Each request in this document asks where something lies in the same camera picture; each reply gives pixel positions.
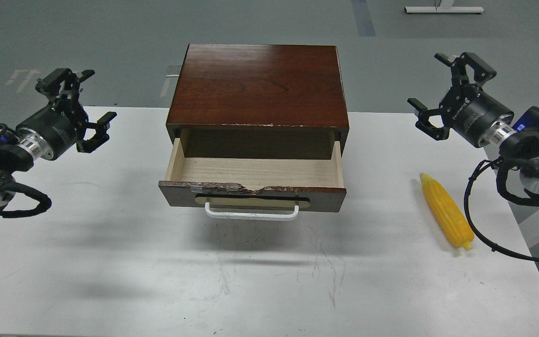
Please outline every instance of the wooden cabinet top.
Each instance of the wooden cabinet top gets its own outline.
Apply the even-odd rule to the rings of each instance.
[[[336,47],[191,44],[167,124],[348,129]]]

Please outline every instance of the drawer handle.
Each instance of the drawer handle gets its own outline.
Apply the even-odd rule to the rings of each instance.
[[[207,201],[205,203],[205,213],[214,219],[291,221],[299,215],[299,205],[295,204],[295,210],[290,214],[239,213],[212,211],[211,204]]]

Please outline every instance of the table surface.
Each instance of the table surface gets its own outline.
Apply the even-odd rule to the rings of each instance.
[[[453,249],[423,198],[425,171],[461,203],[485,154],[457,135],[436,142],[413,115],[350,113],[340,213],[214,220],[159,191],[167,109],[115,111],[93,154],[15,175],[53,207],[0,219],[0,334],[539,336],[535,265],[477,240]],[[485,235],[529,253],[492,171],[472,207]]]

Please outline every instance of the yellow corn cob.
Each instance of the yellow corn cob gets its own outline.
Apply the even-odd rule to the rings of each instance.
[[[428,201],[434,218],[449,242],[455,247],[471,249],[473,231],[455,201],[436,179],[426,173],[419,175],[425,200]]]

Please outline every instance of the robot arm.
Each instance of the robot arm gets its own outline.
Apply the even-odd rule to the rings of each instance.
[[[94,75],[85,70],[80,77],[67,68],[54,70],[45,79],[39,79],[36,90],[45,95],[48,104],[11,130],[0,123],[0,215],[20,218],[43,213],[51,207],[51,199],[42,192],[17,183],[12,174],[28,171],[38,158],[56,160],[72,145],[79,152],[90,153],[109,140],[109,122],[116,117],[109,111],[96,123],[79,103],[80,84]],[[95,134],[84,139],[87,129]],[[4,211],[16,193],[38,201],[37,207],[26,211]]]
[[[474,147],[496,145],[500,154],[496,167],[499,194],[518,205],[539,207],[539,108],[529,108],[511,126],[514,113],[482,89],[496,76],[492,67],[473,53],[462,53],[452,61],[443,54],[435,57],[451,69],[452,86],[436,109],[429,110],[415,98],[407,100],[415,108],[415,126],[436,140],[447,139],[452,128]],[[469,80],[467,66],[473,69],[474,83]],[[441,117],[442,127],[430,123],[434,116]],[[528,198],[507,190],[511,170],[519,170]]]

